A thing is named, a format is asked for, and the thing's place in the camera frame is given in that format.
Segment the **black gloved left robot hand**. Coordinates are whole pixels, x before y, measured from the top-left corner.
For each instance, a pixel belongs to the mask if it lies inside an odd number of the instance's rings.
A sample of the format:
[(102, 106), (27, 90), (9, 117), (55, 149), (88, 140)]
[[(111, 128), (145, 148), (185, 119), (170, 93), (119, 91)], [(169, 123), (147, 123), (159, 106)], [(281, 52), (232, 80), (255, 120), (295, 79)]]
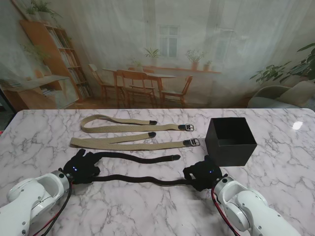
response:
[(100, 174), (100, 168), (96, 163), (101, 159), (96, 153), (80, 149), (67, 163), (62, 172), (73, 184), (92, 183), (94, 178)]

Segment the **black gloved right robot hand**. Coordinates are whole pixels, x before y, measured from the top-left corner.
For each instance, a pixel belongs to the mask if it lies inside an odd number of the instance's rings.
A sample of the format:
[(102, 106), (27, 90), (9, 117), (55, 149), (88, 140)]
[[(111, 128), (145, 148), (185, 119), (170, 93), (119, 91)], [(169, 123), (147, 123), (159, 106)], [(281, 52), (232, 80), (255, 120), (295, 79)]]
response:
[(185, 167), (183, 173), (189, 184), (199, 192), (212, 189), (218, 181), (228, 176), (222, 174), (220, 167), (208, 155), (204, 156), (203, 161)]

